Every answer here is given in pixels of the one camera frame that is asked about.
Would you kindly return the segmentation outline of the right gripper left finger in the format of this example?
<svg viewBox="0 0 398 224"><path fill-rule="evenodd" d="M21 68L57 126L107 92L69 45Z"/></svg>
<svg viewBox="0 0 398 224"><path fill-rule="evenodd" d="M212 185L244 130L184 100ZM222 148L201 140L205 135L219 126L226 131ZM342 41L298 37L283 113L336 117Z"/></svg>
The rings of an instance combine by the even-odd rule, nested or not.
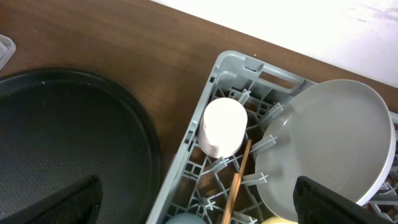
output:
<svg viewBox="0 0 398 224"><path fill-rule="evenodd" d="M1 224L96 223L103 200L97 175L85 177L1 220Z"/></svg>

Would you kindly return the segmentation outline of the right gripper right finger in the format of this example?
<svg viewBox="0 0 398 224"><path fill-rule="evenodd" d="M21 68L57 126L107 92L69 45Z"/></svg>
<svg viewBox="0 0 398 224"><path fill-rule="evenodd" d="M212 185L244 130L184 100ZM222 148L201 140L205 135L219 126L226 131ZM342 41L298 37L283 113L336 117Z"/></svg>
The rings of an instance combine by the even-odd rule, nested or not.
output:
<svg viewBox="0 0 398 224"><path fill-rule="evenodd" d="M294 193L298 224L391 224L314 180L298 177Z"/></svg>

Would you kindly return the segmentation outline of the yellow bowl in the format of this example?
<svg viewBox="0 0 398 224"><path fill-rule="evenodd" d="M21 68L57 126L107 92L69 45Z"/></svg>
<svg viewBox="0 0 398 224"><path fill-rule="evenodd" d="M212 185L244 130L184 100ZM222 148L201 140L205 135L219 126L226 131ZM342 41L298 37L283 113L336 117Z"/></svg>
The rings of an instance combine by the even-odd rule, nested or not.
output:
<svg viewBox="0 0 398 224"><path fill-rule="evenodd" d="M291 222L280 217L270 217L263 221L261 224L298 224L297 222Z"/></svg>

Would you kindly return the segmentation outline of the grey round plate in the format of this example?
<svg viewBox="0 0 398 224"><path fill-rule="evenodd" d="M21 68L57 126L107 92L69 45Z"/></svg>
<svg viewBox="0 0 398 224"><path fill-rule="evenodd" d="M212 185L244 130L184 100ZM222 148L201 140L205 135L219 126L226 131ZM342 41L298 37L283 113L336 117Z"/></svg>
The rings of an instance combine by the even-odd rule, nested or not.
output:
<svg viewBox="0 0 398 224"><path fill-rule="evenodd" d="M299 93L265 135L275 144L256 156L256 171L267 176L257 190L274 215L292 222L297 221L293 193L298 177L363 206L385 181L396 148L386 103L354 80L330 80Z"/></svg>

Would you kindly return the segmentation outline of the wooden chopstick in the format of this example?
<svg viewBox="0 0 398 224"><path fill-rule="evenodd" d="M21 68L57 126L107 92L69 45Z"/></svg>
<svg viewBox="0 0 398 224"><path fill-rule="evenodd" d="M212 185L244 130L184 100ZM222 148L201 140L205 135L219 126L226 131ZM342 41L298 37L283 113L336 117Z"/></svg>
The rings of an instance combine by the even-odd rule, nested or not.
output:
<svg viewBox="0 0 398 224"><path fill-rule="evenodd" d="M234 204L236 201L236 197L239 191L239 187L241 185L241 175L239 173L234 174L233 182L229 191L228 200L226 202L225 210L223 217L221 219L221 224L229 224L231 220L231 216L233 213Z"/></svg>
<svg viewBox="0 0 398 224"><path fill-rule="evenodd" d="M248 139L248 142L247 142L244 154L243 154L243 159L241 161L239 172L235 173L234 179L233 179L233 184L231 186L230 197L231 197L232 201L236 200L236 197L237 197L237 194L238 194L238 191L239 191L239 187L240 187L240 184L241 184L241 179L242 179L242 176L244 174L245 166L246 166L246 163L247 163L248 155L249 155L249 152L251 150L251 145L252 145L252 140Z"/></svg>

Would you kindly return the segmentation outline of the light blue cup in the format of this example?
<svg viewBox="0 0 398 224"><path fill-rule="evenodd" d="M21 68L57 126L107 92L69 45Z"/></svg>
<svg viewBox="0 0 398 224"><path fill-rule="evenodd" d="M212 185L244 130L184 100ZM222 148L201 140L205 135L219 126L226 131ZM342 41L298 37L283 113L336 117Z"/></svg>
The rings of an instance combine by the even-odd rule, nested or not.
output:
<svg viewBox="0 0 398 224"><path fill-rule="evenodd" d="M206 224L206 222L192 213L179 213L166 221L165 224Z"/></svg>

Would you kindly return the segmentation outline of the pink cup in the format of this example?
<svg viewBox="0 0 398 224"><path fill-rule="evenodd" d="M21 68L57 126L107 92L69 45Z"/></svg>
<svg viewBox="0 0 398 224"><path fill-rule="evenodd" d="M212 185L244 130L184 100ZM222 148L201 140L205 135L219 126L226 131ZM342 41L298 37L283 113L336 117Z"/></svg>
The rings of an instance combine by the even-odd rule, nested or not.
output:
<svg viewBox="0 0 398 224"><path fill-rule="evenodd" d="M208 156L228 158L242 145L248 116L244 106L232 98L217 98L205 108L197 134L198 145Z"/></svg>

